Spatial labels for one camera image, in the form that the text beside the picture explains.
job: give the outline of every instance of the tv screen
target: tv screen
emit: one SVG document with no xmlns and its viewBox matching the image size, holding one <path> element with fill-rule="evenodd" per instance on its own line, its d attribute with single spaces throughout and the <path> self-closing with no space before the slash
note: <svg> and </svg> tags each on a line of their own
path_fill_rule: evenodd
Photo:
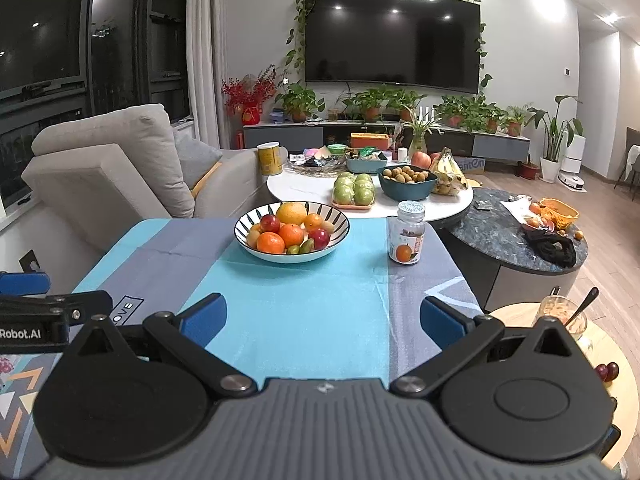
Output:
<svg viewBox="0 0 640 480">
<path fill-rule="evenodd" d="M 315 0 L 306 17 L 305 78 L 476 93 L 479 38 L 480 6 L 471 2 Z"/>
<path fill-rule="evenodd" d="M 82 0 L 0 0 L 0 93 L 80 75 Z"/>
</svg>

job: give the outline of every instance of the blue tablecloth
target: blue tablecloth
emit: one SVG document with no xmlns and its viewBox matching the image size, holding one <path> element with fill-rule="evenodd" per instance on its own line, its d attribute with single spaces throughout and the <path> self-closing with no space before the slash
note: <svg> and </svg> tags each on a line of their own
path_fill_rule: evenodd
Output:
<svg viewBox="0 0 640 480">
<path fill-rule="evenodd" d="M 281 265 L 248 254 L 233 236 L 231 219 L 146 220 L 75 292 L 110 293 L 115 324 L 137 324 L 158 310 L 180 312 L 220 292 L 226 325 L 207 350 L 258 384 L 266 377 L 378 377 L 387 384 L 439 352 L 420 327 L 422 298 L 436 296 L 470 317 L 481 311 L 430 226 L 420 262 L 402 266 L 386 255 L 387 219 L 350 222 L 349 235 L 333 253 Z M 0 420 L 4 439 L 17 410 L 23 413 L 8 452 L 0 453 L 0 474 L 25 473 L 44 453 L 31 410 L 18 398 L 39 389 L 55 359 L 23 356 L 15 362 L 0 394 L 0 412 L 2 396 L 11 396 Z M 37 374 L 35 381 L 29 373 Z"/>
</svg>

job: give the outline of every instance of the beige sofa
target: beige sofa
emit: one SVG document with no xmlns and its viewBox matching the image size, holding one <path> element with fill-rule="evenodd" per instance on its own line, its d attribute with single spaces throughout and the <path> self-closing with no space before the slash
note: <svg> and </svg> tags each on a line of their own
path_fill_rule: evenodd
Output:
<svg viewBox="0 0 640 480">
<path fill-rule="evenodd" d="M 32 149 L 24 181 L 103 251 L 144 219 L 238 218 L 273 201 L 255 150 L 222 150 L 194 199 L 162 105 L 49 126 Z M 281 156 L 286 160 L 286 150 Z"/>
</svg>

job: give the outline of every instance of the spoon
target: spoon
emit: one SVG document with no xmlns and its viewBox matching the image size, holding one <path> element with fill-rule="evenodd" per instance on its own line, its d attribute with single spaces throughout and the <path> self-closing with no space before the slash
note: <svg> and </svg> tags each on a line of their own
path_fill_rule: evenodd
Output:
<svg viewBox="0 0 640 480">
<path fill-rule="evenodd" d="M 569 323 L 571 323 L 575 318 L 580 316 L 580 314 L 583 313 L 584 309 L 587 308 L 591 303 L 593 303 L 593 301 L 598 297 L 599 294 L 600 294 L 600 291 L 598 290 L 598 287 L 594 286 L 587 294 L 587 297 L 584 298 L 584 301 L 578 307 L 578 310 L 574 312 L 574 314 L 569 318 L 569 321 L 567 321 L 564 324 L 564 326 L 568 326 Z"/>
</svg>

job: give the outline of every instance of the orange box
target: orange box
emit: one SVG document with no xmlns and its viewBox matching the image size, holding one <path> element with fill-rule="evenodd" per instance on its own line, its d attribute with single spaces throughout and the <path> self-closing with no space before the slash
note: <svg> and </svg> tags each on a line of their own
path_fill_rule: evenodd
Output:
<svg viewBox="0 0 640 480">
<path fill-rule="evenodd" d="M 391 137 L 386 134 L 351 134 L 352 148 L 365 148 L 373 146 L 379 150 L 388 150 L 391 145 Z"/>
</svg>

